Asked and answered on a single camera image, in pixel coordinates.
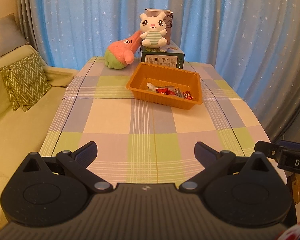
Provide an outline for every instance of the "plush toy's ear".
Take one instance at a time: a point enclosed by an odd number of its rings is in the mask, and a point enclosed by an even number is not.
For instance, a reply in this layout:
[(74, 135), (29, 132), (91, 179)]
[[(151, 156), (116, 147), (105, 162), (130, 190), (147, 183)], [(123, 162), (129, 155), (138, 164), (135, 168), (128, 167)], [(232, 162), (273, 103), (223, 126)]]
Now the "plush toy's ear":
[(143, 20), (144, 18), (147, 18), (148, 16), (145, 13), (140, 14), (140, 19)]
[(165, 18), (166, 13), (165, 12), (161, 12), (159, 13), (158, 17), (161, 18), (163, 20), (163, 18)]

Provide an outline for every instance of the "patrick star plush toy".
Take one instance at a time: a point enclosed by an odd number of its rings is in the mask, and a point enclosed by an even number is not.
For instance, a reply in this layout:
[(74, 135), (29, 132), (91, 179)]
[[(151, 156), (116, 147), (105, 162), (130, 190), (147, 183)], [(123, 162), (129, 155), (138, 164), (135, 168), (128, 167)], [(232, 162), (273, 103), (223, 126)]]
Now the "patrick star plush toy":
[(105, 64), (109, 68), (122, 69), (134, 61), (134, 54), (137, 51), (142, 34), (141, 30), (136, 31), (131, 37), (115, 41), (109, 45), (105, 53)]

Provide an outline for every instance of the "plush toy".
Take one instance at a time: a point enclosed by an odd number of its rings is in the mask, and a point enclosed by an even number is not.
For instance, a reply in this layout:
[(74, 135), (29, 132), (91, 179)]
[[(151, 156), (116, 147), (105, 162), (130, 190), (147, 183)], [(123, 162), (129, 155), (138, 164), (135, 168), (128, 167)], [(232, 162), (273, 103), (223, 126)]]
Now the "plush toy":
[(105, 64), (109, 68), (122, 69), (134, 61), (134, 54), (141, 42), (141, 31), (136, 31), (131, 37), (115, 41), (109, 45), (105, 53)]
[(145, 13), (140, 15), (140, 30), (143, 32), (141, 38), (142, 45), (147, 48), (160, 48), (167, 44), (167, 39), (163, 38), (167, 34), (164, 22), (165, 12), (159, 13), (157, 17), (148, 17)]

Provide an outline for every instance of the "checkered tablecloth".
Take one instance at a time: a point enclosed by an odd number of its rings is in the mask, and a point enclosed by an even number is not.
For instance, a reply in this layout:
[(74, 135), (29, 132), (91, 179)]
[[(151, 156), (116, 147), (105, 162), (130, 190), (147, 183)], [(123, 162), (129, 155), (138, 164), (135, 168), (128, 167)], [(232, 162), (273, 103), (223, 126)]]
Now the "checkered tablecloth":
[(203, 104), (190, 110), (134, 99), (125, 85), (137, 65), (114, 70), (103, 57), (91, 58), (67, 88), (40, 154), (54, 156), (95, 141), (98, 157), (88, 169), (114, 186), (178, 186), (204, 169), (194, 157), (197, 141), (238, 156), (250, 156), (258, 140), (269, 141), (248, 105), (211, 65), (184, 64), (201, 77)]

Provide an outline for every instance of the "orange plastic tray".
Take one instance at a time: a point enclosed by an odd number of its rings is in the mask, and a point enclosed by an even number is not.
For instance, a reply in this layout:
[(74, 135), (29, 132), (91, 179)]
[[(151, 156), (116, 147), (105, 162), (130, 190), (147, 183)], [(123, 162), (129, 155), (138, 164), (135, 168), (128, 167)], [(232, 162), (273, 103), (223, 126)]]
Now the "orange plastic tray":
[[(188, 100), (146, 91), (148, 89), (147, 83), (158, 87), (175, 86), (181, 92), (189, 90), (193, 99)], [(189, 110), (194, 105), (202, 104), (199, 74), (183, 69), (141, 62), (131, 76), (126, 88), (132, 91), (136, 99), (161, 105)]]

